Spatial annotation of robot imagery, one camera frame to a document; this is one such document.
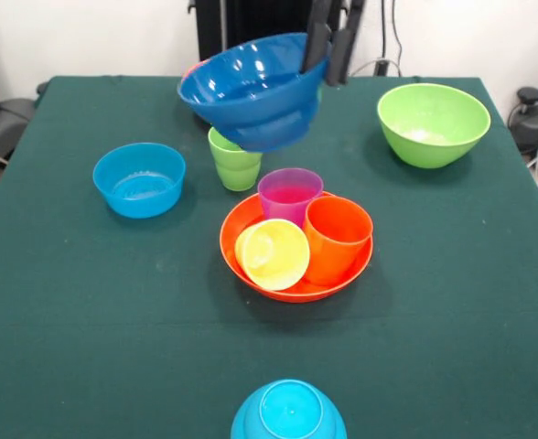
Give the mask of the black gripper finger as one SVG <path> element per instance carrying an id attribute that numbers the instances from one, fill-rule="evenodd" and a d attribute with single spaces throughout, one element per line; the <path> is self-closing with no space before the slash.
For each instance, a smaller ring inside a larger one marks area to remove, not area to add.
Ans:
<path id="1" fill-rule="evenodd" d="M 325 76 L 325 81 L 330 87 L 338 87 L 348 81 L 350 61 L 365 6 L 365 0 L 351 0 L 346 25 L 334 34 L 328 71 Z"/>
<path id="2" fill-rule="evenodd" d="M 307 41 L 300 73 L 312 70 L 326 56 L 330 37 L 328 15 L 331 0 L 315 0 L 307 20 Z"/>

